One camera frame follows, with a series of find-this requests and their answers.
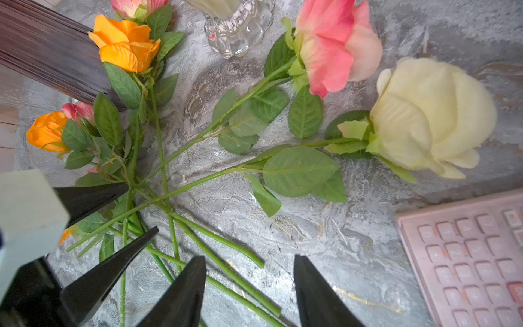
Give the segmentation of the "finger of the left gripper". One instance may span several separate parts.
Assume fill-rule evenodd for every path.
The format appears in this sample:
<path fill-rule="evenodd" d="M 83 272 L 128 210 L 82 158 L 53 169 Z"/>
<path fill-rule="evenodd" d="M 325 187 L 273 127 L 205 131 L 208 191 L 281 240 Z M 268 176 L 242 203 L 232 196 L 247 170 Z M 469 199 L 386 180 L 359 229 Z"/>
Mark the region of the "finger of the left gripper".
<path fill-rule="evenodd" d="M 111 183 L 91 187 L 55 187 L 54 192 L 67 209 L 67 228 L 77 224 L 112 201 L 127 193 L 126 183 Z"/>

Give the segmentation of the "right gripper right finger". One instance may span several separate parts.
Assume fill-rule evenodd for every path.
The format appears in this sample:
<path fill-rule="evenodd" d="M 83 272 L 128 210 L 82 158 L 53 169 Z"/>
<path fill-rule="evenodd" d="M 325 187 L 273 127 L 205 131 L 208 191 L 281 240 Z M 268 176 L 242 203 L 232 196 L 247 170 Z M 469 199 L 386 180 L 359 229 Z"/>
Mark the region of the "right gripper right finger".
<path fill-rule="evenodd" d="M 294 257 L 294 282 L 302 326 L 364 326 L 308 257 Z"/>

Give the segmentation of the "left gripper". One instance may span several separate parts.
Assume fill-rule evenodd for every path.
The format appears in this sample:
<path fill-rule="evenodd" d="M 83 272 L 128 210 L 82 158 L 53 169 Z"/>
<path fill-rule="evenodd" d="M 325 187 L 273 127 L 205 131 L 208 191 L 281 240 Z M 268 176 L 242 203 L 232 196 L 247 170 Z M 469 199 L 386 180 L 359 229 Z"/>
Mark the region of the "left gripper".
<path fill-rule="evenodd" d="M 152 228 L 64 289 L 44 257 L 23 265 L 1 303 L 1 325 L 84 326 L 158 232 Z"/>

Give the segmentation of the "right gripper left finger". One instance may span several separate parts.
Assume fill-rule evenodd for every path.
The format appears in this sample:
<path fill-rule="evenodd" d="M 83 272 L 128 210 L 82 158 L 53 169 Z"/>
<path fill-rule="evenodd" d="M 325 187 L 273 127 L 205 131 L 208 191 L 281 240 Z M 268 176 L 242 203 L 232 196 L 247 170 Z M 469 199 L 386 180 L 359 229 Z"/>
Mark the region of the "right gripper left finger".
<path fill-rule="evenodd" d="M 206 283 L 206 260 L 196 256 L 140 322 L 140 326 L 198 326 Z"/>

